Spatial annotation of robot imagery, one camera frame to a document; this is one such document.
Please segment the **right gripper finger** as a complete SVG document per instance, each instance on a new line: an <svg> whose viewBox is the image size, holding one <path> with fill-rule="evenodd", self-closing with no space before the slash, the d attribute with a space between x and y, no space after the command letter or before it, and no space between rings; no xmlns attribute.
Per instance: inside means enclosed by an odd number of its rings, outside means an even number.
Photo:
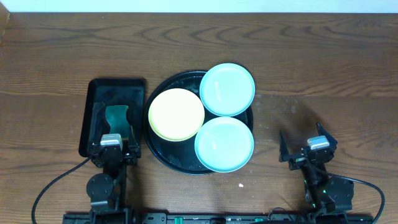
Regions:
<svg viewBox="0 0 398 224"><path fill-rule="evenodd" d="M279 132L279 142L279 162L287 162L290 159L290 154L281 131Z"/></svg>
<svg viewBox="0 0 398 224"><path fill-rule="evenodd" d="M326 137L331 146L336 146L338 144L338 141L329 132L327 132L326 129L320 123L316 123L316 126L318 134L320 136Z"/></svg>

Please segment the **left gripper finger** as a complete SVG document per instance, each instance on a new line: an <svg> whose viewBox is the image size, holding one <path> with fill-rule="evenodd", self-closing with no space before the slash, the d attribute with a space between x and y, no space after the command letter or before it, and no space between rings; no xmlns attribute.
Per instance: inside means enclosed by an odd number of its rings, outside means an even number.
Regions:
<svg viewBox="0 0 398 224"><path fill-rule="evenodd" d="M105 116L106 107L103 102L94 103L88 138L88 152L94 152L100 144L102 135L109 133L109 124Z"/></svg>
<svg viewBox="0 0 398 224"><path fill-rule="evenodd" d="M141 120L134 114L133 109L128 109L126 116L129 123L128 147L132 152L139 153L141 151L140 136L137 131L140 130L139 123Z"/></svg>

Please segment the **green yellow sponge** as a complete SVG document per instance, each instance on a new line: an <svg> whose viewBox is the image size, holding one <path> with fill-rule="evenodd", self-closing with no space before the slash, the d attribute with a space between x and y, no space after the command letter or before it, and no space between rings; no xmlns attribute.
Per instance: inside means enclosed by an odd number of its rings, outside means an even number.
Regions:
<svg viewBox="0 0 398 224"><path fill-rule="evenodd" d="M127 105L107 106L105 110L106 121L110 127L110 134L119 134L121 139L128 139L130 124L127 121Z"/></svg>

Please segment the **yellow plate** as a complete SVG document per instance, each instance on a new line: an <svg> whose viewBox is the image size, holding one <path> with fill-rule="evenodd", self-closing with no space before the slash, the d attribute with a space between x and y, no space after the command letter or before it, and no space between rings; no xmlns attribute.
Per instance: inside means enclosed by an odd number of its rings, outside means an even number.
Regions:
<svg viewBox="0 0 398 224"><path fill-rule="evenodd" d="M205 120L203 103L193 92L173 88L157 95L149 106L148 121L158 137L172 142L194 136Z"/></svg>

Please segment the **light green plate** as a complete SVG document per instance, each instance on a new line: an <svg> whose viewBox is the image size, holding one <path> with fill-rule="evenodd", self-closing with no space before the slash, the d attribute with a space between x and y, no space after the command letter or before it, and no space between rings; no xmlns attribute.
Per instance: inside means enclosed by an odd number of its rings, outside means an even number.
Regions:
<svg viewBox="0 0 398 224"><path fill-rule="evenodd" d="M234 172L245 166L254 152L254 137L250 129L232 117L207 121L199 130L194 143L198 160L213 172Z"/></svg>
<svg viewBox="0 0 398 224"><path fill-rule="evenodd" d="M252 103L256 87L243 66L222 63L209 69L200 82L200 99L217 116L236 116Z"/></svg>

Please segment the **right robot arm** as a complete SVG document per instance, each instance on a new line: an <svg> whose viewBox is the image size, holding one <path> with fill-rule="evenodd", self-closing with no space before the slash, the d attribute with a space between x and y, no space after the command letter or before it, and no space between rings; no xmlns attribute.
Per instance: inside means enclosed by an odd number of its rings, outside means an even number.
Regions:
<svg viewBox="0 0 398 224"><path fill-rule="evenodd" d="M308 139L307 146L295 154L289 152L280 133L279 161L302 172L305 199L314 207L307 215L310 223L348 223L346 212L353 207L354 183L327 173L325 164L334 158L338 141L320 123L317 131L318 136Z"/></svg>

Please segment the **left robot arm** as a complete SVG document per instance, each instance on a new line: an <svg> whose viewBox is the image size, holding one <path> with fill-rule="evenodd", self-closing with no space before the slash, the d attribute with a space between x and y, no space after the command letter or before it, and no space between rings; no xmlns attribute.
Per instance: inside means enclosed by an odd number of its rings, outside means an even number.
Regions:
<svg viewBox="0 0 398 224"><path fill-rule="evenodd" d="M90 178L90 223L135 223L125 206L127 167L141 157L142 105L95 103L87 135L87 155L103 171Z"/></svg>

